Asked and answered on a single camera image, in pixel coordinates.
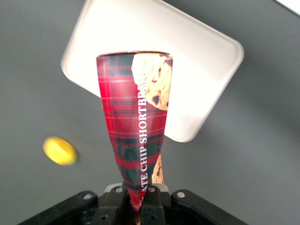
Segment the black mount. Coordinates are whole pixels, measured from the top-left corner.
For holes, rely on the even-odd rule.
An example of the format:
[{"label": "black mount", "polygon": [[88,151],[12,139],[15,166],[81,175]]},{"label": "black mount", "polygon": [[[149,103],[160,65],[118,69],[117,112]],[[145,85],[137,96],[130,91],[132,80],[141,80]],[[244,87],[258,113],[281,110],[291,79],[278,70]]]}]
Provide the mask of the black mount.
[{"label": "black mount", "polygon": [[[168,193],[149,186],[140,212],[141,225],[247,225],[188,190]],[[80,192],[19,225],[132,225],[136,213],[127,189],[110,185],[100,197]]]}]

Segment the cookie image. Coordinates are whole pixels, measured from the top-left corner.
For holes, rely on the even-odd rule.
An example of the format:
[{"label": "cookie image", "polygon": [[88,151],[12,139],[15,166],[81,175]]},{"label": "cookie image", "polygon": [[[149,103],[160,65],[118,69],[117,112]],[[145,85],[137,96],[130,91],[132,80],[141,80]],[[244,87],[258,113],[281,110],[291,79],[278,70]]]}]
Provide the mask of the cookie image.
[{"label": "cookie image", "polygon": [[137,53],[132,62],[132,73],[136,84],[143,84],[146,101],[160,110],[169,104],[172,58],[159,53]]}]

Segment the gray wall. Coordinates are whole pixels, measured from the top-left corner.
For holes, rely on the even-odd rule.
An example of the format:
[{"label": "gray wall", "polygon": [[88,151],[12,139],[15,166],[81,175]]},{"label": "gray wall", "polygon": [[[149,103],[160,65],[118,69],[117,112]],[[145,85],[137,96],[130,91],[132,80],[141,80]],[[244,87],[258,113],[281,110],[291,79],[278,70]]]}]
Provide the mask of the gray wall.
[{"label": "gray wall", "polygon": [[[165,183],[250,225],[300,224],[300,18],[272,0],[166,2],[240,41],[245,59],[193,141],[165,138]],[[0,224],[121,181],[100,99],[60,68],[82,6],[0,2]],[[74,166],[45,156],[50,135],[77,148]]]}]

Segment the chocolate chip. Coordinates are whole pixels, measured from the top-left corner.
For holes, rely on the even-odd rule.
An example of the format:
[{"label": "chocolate chip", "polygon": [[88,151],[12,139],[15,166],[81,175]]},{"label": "chocolate chip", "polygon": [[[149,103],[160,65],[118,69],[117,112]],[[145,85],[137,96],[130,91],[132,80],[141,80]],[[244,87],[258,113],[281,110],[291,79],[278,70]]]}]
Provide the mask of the chocolate chip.
[{"label": "chocolate chip", "polygon": [[159,102],[159,96],[156,95],[155,97],[153,97],[152,101],[157,105]]}]

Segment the yellow ball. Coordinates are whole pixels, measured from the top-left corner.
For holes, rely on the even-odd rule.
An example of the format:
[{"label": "yellow ball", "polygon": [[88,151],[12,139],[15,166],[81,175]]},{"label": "yellow ball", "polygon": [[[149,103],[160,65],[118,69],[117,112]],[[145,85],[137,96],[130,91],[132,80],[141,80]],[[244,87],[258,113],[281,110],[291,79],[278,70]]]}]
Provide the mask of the yellow ball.
[{"label": "yellow ball", "polygon": [[45,154],[59,165],[73,165],[77,161],[75,148],[61,137],[48,137],[43,144]]}]

